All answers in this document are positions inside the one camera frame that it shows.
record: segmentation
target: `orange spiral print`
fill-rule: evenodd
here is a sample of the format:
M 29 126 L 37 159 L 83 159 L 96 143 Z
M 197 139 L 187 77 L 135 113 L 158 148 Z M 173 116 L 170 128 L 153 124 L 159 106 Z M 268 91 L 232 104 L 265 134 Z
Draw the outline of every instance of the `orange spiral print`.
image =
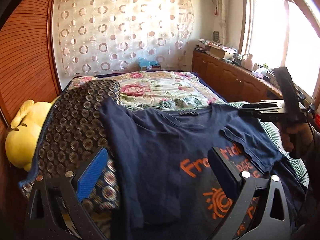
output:
M 232 199 L 229 199 L 226 197 L 222 188 L 219 188 L 219 189 L 212 188 L 212 191 L 213 192 L 203 193 L 204 196 L 212 195 L 211 198 L 207 199 L 207 203 L 212 202 L 208 206 L 208 209 L 213 210 L 213 213 L 212 213 L 213 219 L 216 219 L 217 216 L 220 218 L 223 218 L 233 203 Z

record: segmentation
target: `yellow plush toy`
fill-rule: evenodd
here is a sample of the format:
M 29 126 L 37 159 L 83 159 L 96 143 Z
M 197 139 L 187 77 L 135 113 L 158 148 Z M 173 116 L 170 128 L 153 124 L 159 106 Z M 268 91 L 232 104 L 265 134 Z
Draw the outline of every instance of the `yellow plush toy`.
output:
M 30 171 L 42 125 L 55 100 L 52 103 L 27 100 L 20 107 L 5 140 L 7 157 L 14 166 Z

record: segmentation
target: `window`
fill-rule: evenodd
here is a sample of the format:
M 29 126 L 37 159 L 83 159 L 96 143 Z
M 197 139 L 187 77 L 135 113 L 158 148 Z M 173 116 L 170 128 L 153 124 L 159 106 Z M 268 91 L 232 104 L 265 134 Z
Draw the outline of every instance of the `window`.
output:
M 293 82 L 314 94 L 320 67 L 320 38 L 291 0 L 247 0 L 243 54 L 271 68 L 286 66 Z

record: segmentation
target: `cabinet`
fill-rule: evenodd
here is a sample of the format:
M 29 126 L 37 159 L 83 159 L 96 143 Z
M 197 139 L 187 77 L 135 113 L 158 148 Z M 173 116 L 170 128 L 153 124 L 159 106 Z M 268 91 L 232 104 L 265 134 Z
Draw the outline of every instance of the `cabinet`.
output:
M 281 99 L 280 90 L 265 80 L 251 75 L 251 71 L 194 51 L 192 71 L 228 102 Z

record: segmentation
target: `person's arm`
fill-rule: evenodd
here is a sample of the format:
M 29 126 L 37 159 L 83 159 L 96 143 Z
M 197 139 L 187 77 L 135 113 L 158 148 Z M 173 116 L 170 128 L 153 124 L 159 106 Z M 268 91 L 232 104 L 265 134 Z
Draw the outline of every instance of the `person's arm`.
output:
M 303 144 L 301 147 L 302 159 L 305 160 L 310 183 L 314 191 L 314 197 L 317 201 L 320 201 L 320 133 L 318 133 L 313 127 L 311 127 L 311 131 L 307 123 L 297 124 L 287 128 L 286 130 L 284 130 L 279 124 L 277 126 L 280 130 L 282 145 L 287 152 L 291 152 L 293 150 L 293 144 L 290 142 L 289 134 L 297 134 L 297 136 L 300 136 Z

